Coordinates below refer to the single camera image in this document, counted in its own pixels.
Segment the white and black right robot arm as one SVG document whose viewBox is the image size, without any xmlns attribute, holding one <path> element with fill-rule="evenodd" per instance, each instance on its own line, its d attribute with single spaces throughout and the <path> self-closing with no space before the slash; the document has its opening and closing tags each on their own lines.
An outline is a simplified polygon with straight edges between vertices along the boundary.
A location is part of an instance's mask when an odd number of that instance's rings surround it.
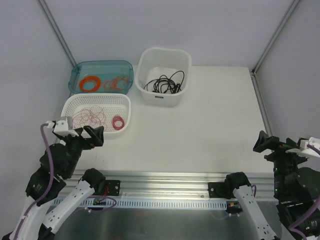
<svg viewBox="0 0 320 240">
<path fill-rule="evenodd" d="M 320 172 L 301 167 L 311 157 L 320 156 L 316 137 L 287 138 L 260 131 L 253 151 L 270 150 L 264 159 L 273 164 L 273 198 L 282 227 L 278 236 L 267 222 L 244 172 L 230 173 L 224 180 L 226 198 L 236 198 L 256 240 L 311 240 L 320 236 Z"/>
</svg>

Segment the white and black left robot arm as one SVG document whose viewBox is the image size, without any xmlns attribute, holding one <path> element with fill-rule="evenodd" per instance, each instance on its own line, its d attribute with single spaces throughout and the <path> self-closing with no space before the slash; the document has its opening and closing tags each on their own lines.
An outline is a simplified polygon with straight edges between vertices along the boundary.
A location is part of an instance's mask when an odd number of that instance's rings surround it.
<svg viewBox="0 0 320 240">
<path fill-rule="evenodd" d="M 26 186 L 24 207 L 15 229 L 4 235 L 4 240 L 52 240 L 62 223 L 85 199 L 99 195 L 105 189 L 106 178 L 95 168 L 85 171 L 74 191 L 52 212 L 50 206 L 66 186 L 84 150 L 104 144 L 104 127 L 89 125 L 56 133 L 64 143 L 49 144 L 40 158 L 39 169 L 32 174 Z"/>
</svg>

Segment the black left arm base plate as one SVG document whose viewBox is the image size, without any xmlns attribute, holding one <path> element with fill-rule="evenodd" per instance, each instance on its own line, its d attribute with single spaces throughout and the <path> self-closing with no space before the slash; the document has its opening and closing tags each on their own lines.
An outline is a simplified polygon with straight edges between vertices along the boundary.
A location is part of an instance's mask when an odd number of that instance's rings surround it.
<svg viewBox="0 0 320 240">
<path fill-rule="evenodd" d="M 117 197 L 120 195 L 120 190 L 120 180 L 104 180 L 99 194 L 101 196 Z"/>
</svg>

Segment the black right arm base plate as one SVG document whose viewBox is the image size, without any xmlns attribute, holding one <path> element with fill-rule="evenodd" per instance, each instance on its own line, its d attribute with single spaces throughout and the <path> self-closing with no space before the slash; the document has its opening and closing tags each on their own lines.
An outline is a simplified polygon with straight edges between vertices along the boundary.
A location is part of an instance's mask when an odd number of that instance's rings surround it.
<svg viewBox="0 0 320 240">
<path fill-rule="evenodd" d="M 209 182 L 207 186 L 209 198 L 223 198 L 230 200 L 235 197 L 230 188 L 224 182 Z"/>
</svg>

